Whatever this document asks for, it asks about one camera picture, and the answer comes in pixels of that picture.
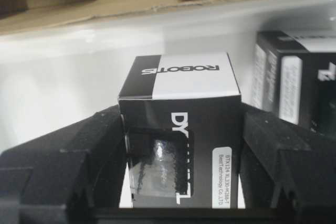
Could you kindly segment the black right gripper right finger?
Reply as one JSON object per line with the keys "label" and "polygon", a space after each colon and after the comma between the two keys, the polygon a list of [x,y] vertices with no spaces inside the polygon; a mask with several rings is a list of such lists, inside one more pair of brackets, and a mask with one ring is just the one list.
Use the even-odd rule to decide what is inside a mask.
{"label": "black right gripper right finger", "polygon": [[239,175],[246,208],[294,223],[335,223],[335,139],[242,104]]}

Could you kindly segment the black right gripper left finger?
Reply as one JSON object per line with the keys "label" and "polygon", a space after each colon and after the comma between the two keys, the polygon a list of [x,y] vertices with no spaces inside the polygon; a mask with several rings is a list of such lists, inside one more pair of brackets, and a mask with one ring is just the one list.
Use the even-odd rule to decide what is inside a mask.
{"label": "black right gripper left finger", "polygon": [[76,223],[118,208],[126,154],[117,105],[1,153],[1,223]]}

